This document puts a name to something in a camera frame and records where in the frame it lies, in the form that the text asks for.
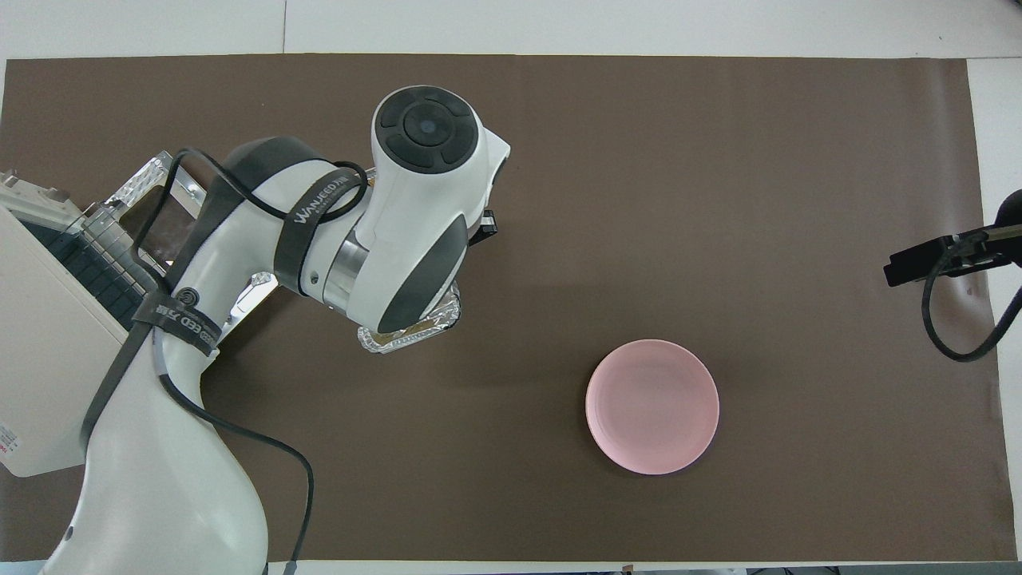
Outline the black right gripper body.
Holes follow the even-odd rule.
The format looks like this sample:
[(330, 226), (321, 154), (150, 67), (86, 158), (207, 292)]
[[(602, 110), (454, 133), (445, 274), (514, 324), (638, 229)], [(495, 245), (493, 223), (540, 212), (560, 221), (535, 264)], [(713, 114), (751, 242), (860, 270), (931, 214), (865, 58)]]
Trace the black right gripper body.
[(1001, 203), (994, 223), (957, 237), (957, 272), (986, 272), (1014, 263), (1022, 267), (1022, 190)]

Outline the aluminium foil tray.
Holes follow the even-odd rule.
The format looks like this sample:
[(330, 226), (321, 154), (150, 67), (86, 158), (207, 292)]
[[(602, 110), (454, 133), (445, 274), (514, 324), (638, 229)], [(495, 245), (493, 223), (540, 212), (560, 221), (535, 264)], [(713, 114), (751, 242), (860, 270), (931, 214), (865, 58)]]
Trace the aluminium foil tray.
[(456, 281), (453, 281), (442, 298), (417, 323), (393, 332), (375, 332), (359, 327), (357, 338), (362, 348), (370, 353), (380, 355), (393, 353), (450, 330), (455, 327), (461, 315), (460, 288)]

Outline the glass oven door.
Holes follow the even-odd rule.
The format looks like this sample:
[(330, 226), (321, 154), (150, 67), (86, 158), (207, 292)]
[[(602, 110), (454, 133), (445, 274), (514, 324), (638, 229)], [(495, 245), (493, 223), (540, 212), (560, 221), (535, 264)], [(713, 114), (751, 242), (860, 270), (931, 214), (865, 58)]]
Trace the glass oven door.
[[(105, 214), (117, 219), (129, 234), (132, 243), (139, 236), (141, 226), (156, 206), (160, 189), (167, 182), (171, 154), (160, 152), (143, 164), (117, 192), (103, 203)], [(140, 244), (139, 257), (153, 270), (166, 276), (169, 267), (182, 251), (184, 241), (195, 226), (197, 215), (204, 203), (207, 189), (198, 183), (186, 170), (176, 171), (171, 196), (165, 201), (164, 211), (158, 215), (149, 234)], [(279, 283), (269, 272), (259, 272), (245, 284), (222, 326), (222, 338), (226, 339), (234, 328), (256, 310)]]

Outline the white toaster oven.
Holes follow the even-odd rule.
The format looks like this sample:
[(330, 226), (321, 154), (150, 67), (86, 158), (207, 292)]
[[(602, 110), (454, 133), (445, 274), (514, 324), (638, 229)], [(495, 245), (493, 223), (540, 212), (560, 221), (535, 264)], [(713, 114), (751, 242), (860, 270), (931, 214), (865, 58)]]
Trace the white toaster oven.
[(85, 461), (81, 426), (128, 331), (16, 219), (105, 214), (0, 173), (0, 465), (28, 478)]

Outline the brown table mat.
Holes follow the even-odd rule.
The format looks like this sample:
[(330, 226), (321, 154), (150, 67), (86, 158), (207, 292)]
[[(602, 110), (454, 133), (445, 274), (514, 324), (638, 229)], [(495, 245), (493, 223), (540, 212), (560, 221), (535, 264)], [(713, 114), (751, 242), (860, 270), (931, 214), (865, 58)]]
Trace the brown table mat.
[[(931, 345), (892, 252), (984, 222), (966, 65), (271, 55), (12, 61), (0, 170), (80, 204), (161, 150), (293, 135), (371, 164), (394, 89), (511, 145), (453, 328), (387, 355), (278, 291), (225, 339), (211, 412), (316, 470), (304, 559), (1012, 561), (996, 358)], [(597, 364), (663, 339), (718, 386), (673, 474), (610, 462)]]

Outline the pink round plate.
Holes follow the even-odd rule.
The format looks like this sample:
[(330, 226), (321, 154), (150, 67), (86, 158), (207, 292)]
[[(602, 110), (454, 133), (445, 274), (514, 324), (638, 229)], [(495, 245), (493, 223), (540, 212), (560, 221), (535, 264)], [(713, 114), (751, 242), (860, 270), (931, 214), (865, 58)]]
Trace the pink round plate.
[(718, 432), (721, 400), (711, 372), (663, 339), (631, 341), (595, 367), (584, 394), (585, 425), (610, 462), (661, 476), (694, 465)]

